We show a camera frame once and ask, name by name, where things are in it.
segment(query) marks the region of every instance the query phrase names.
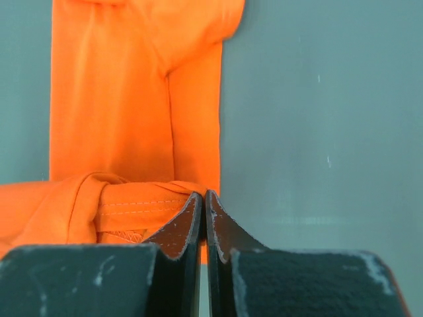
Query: gray background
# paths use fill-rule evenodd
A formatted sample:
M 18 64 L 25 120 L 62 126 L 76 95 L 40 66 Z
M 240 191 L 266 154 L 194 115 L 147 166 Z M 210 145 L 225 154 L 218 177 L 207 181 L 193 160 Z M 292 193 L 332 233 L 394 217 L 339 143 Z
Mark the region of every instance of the gray background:
M 51 1 L 3 0 L 0 14 L 0 184 L 47 179 Z M 414 316 L 422 31 L 414 0 L 247 0 L 225 43 L 221 97 L 228 212 L 273 248 L 379 254 Z M 200 308 L 207 316 L 206 293 Z

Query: stitched seam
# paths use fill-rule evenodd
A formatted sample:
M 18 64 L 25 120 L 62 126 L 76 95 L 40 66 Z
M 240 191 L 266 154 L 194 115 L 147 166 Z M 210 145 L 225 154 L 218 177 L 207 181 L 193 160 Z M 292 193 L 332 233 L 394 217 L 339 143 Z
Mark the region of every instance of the stitched seam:
M 125 211 L 121 213 L 101 213 L 100 216 L 109 216 L 109 215 L 127 215 L 130 213 L 154 213 L 156 211 L 169 211 L 169 210 L 177 210 L 179 207 L 174 208 L 166 208 L 166 209 L 152 209 L 152 210 L 139 210 L 139 211 Z
M 112 233 L 109 233 L 109 232 L 102 232 L 102 234 L 108 234 L 109 236 L 114 236 L 116 238 L 125 240 L 126 242 L 129 242 L 129 243 L 135 243 L 134 241 L 128 240 L 128 239 L 124 238 L 123 236 L 118 236 L 117 234 L 112 234 Z
M 141 202 L 136 202 L 136 203 L 104 203 L 102 205 L 100 205 L 100 207 L 102 206 L 127 206 L 127 205 L 149 205 L 149 204 L 153 204 L 153 203 L 180 203 L 184 200 L 162 200 L 162 201 L 141 201 Z

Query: folded orange garment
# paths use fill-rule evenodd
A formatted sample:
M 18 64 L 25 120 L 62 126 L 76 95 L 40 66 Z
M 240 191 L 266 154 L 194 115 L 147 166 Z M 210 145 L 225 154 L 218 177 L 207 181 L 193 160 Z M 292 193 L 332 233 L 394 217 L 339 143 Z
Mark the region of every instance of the folded orange garment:
M 100 170 L 218 192 L 221 42 L 243 5 L 54 0 L 50 179 Z
M 187 182 L 130 183 L 105 173 L 0 186 L 0 258 L 25 244 L 134 243 L 171 220 Z

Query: fabric fold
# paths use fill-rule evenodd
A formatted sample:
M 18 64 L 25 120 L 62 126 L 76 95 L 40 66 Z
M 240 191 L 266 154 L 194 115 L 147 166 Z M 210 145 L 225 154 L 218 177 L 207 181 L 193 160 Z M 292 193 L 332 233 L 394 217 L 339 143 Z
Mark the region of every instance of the fabric fold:
M 125 236 L 130 234 L 119 232 L 142 232 L 138 234 L 145 239 L 182 209 L 192 188 L 206 190 L 180 182 L 129 183 L 100 172 L 61 182 L 0 186 L 0 197 L 9 198 L 7 205 L 0 205 L 5 219 L 0 256 L 29 244 L 94 244 L 110 236 L 116 237 L 113 243 L 141 242 L 128 241 Z

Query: orange fabric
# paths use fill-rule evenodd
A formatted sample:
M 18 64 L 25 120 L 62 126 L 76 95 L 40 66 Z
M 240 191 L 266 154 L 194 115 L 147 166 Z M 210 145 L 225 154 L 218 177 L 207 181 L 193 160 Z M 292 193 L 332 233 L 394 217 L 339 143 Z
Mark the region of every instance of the orange fabric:
M 218 190 L 221 41 L 242 10 L 243 0 L 54 0 L 50 178 L 101 170 Z
M 51 181 L 0 186 L 0 252 L 141 242 L 219 191 L 221 41 L 243 2 L 53 1 Z
M 110 236 L 162 226 L 193 191 L 205 194 L 191 183 L 128 183 L 105 173 L 0 186 L 0 257 L 25 244 L 128 243 Z

